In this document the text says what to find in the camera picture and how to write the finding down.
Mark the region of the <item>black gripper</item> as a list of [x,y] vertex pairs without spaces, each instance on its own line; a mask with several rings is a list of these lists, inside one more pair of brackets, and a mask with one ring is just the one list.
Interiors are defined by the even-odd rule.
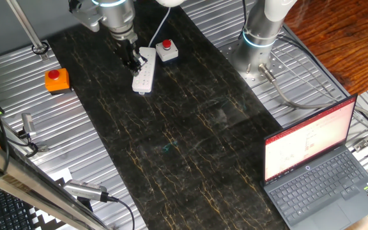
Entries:
[[118,41],[118,55],[123,64],[129,68],[133,76],[137,76],[141,68],[148,60],[140,54],[137,54],[137,45],[129,40]]

